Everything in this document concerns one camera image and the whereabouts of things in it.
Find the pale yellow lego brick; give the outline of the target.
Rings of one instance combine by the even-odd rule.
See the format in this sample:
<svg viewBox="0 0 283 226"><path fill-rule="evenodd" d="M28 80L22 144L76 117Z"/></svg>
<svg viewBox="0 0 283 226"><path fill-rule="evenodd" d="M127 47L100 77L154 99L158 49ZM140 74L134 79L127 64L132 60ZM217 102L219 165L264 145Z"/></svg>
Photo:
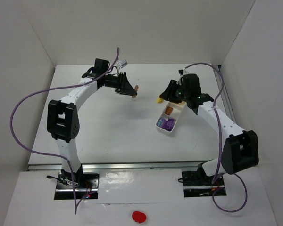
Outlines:
<svg viewBox="0 0 283 226"><path fill-rule="evenodd" d="M161 104L163 102L164 102L164 99L162 99L162 98L157 98L156 99L156 103L158 103L158 104Z"/></svg>

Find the brown lego brick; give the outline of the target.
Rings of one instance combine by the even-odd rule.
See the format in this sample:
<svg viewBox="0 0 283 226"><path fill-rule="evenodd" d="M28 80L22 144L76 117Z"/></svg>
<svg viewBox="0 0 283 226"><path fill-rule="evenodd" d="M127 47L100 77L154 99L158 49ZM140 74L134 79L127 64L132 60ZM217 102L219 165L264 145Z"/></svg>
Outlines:
<svg viewBox="0 0 283 226"><path fill-rule="evenodd" d="M134 87L135 93L134 93L134 95L132 95L132 98L136 98L137 92L138 92L138 88L139 88L139 86L138 86L138 85L135 85L135 87Z"/></svg>
<svg viewBox="0 0 283 226"><path fill-rule="evenodd" d="M170 115L170 114L172 113L172 111L173 111L173 108L170 107L170 106L168 106L168 107L165 109L164 114Z"/></svg>

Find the purple flower lego block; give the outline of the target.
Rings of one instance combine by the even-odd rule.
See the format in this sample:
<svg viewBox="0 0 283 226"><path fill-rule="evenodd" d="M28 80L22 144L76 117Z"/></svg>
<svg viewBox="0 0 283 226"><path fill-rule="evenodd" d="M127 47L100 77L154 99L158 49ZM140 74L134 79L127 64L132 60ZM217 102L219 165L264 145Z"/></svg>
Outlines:
<svg viewBox="0 0 283 226"><path fill-rule="evenodd" d="M167 120L165 120L164 118L160 118L157 122L157 126L160 128L164 128L167 124Z"/></svg>

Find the purple lego plate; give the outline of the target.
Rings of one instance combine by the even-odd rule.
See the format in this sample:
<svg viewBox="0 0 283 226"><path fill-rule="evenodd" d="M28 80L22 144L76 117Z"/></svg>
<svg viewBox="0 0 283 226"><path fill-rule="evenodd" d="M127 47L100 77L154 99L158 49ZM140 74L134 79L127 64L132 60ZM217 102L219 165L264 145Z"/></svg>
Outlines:
<svg viewBox="0 0 283 226"><path fill-rule="evenodd" d="M162 129L164 129L164 130L166 130L166 131L172 131L173 127L174 127L174 124L173 124L173 123L167 123L166 125L164 125L164 126L162 127Z"/></svg>

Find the small purple lego brick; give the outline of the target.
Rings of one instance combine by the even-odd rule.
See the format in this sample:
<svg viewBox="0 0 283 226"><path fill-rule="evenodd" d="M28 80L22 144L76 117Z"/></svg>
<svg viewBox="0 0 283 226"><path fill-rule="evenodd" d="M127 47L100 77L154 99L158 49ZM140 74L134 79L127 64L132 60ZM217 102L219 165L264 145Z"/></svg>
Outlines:
<svg viewBox="0 0 283 226"><path fill-rule="evenodd" d="M175 119L169 118L167 123L173 123L173 124L175 124Z"/></svg>

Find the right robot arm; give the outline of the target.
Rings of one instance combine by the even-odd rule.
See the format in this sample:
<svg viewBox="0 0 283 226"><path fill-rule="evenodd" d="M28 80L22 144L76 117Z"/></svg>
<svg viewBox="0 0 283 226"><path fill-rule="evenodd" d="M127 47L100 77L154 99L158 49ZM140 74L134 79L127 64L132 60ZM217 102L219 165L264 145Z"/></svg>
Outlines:
<svg viewBox="0 0 283 226"><path fill-rule="evenodd" d="M171 80L159 97L175 104L185 102L218 133L218 157L198 165L200 181L215 182L223 174L233 175L258 165L257 134L238 126L217 107L209 94L202 93L196 74L183 75L179 81Z"/></svg>

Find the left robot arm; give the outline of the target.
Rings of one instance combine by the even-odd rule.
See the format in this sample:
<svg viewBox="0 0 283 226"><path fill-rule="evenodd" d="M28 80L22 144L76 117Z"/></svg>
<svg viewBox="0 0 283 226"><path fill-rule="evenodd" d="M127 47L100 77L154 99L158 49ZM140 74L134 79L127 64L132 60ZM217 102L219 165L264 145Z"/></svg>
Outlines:
<svg viewBox="0 0 283 226"><path fill-rule="evenodd" d="M126 73L121 69L127 61L117 61L111 66L109 61L96 59L94 66L82 75L79 86L60 100L51 100L48 104L47 131L58 145L62 160L62 178L80 183L83 179L83 167L78 158L76 137L80 123L78 111L84 102L101 87L114 88L121 95L136 96L137 91L129 83Z"/></svg>

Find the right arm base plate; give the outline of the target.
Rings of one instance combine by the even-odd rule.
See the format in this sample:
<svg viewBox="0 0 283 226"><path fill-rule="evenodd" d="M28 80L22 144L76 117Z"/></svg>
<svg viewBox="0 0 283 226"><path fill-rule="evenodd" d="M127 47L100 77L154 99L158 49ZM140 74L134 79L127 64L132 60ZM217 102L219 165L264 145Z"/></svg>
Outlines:
<svg viewBox="0 0 283 226"><path fill-rule="evenodd" d="M212 184L213 176L200 178L195 171L183 171L182 177L177 181L183 185L183 195L185 198L190 197L209 197L226 196L225 183L222 177L219 177Z"/></svg>

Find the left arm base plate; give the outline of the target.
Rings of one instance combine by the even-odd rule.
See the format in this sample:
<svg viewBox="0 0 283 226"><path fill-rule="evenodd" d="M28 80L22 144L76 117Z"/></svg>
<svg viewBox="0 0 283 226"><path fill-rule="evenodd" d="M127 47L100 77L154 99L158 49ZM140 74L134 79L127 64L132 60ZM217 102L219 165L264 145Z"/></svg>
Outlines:
<svg viewBox="0 0 283 226"><path fill-rule="evenodd" d="M84 199L87 200L98 199L99 177L99 173L87 173L83 175L82 183L75 182L76 199L80 200L84 196L86 196ZM71 180L63 179L61 172L57 178L54 200L72 200L73 187Z"/></svg>

